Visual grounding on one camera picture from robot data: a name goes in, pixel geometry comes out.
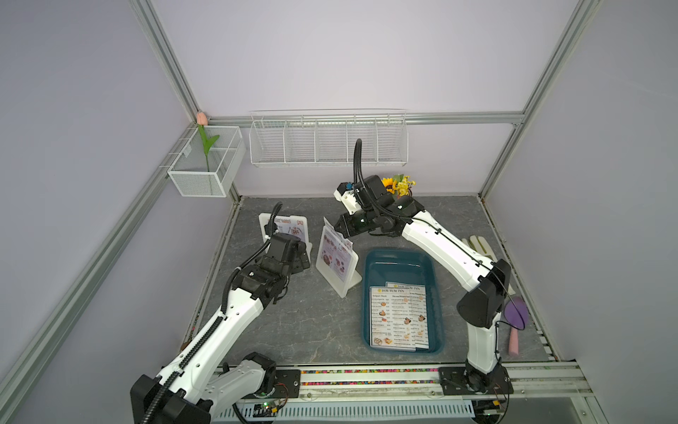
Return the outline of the red special menu sheet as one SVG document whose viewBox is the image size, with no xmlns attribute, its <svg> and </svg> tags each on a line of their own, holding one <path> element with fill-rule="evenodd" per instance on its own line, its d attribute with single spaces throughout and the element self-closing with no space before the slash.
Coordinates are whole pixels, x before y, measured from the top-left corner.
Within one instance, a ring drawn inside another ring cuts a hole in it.
<svg viewBox="0 0 678 424">
<path fill-rule="evenodd" d="M 352 246 L 341 234 L 329 225 L 323 227 L 321 236 L 321 260 L 340 278 L 346 282 L 351 265 Z"/>
</svg>

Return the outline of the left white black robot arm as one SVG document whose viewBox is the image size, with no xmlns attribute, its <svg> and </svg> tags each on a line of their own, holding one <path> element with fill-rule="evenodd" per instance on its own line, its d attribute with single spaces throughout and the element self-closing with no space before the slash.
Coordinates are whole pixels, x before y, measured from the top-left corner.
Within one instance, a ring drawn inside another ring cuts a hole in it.
<svg viewBox="0 0 678 424">
<path fill-rule="evenodd" d="M 277 203 L 269 216 L 268 239 L 231 272 L 219 309 L 196 339 L 156 376 L 143 375 L 132 385 L 134 422 L 210 423 L 240 399 L 272 395 L 280 387 L 275 361 L 260 353 L 220 376 L 215 371 L 244 330 L 286 295 L 291 276 L 310 267 L 305 241 L 277 230 L 282 206 Z"/>
</svg>

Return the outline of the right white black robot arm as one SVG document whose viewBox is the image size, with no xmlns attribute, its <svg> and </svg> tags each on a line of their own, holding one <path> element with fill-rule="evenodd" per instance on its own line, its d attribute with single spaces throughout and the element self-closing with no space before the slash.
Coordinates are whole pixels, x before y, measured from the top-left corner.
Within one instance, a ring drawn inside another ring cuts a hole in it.
<svg viewBox="0 0 678 424">
<path fill-rule="evenodd" d="M 511 390 L 508 371 L 497 350 L 499 323 L 508 298 L 511 266 L 491 259 L 470 247 L 438 223 L 409 194 L 395 198 L 377 175 L 362 172 L 362 140 L 355 142 L 352 180 L 337 187 L 335 198 L 346 208 L 335 230 L 352 238 L 372 230 L 387 237 L 402 237 L 435 259 L 466 290 L 457 312 L 468 329 L 468 353 L 464 376 L 472 392 Z"/>
</svg>

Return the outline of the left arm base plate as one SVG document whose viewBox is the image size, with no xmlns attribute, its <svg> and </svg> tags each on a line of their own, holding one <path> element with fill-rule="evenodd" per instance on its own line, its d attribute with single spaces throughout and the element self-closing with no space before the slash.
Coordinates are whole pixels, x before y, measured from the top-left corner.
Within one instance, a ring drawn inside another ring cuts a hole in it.
<svg viewBox="0 0 678 424">
<path fill-rule="evenodd" d="M 301 389 L 301 372 L 298 369 L 277 370 L 266 377 L 263 387 L 245 395 L 245 399 L 297 399 Z"/>
</svg>

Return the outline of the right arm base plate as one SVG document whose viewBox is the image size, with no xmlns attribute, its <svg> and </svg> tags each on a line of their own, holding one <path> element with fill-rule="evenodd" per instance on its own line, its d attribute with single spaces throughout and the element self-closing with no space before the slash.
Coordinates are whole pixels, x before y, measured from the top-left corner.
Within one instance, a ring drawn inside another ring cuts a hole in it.
<svg viewBox="0 0 678 424">
<path fill-rule="evenodd" d="M 439 368 L 443 394 L 453 395 L 512 395 L 514 388 L 506 367 L 498 363 L 488 374 L 469 364 Z"/>
</svg>

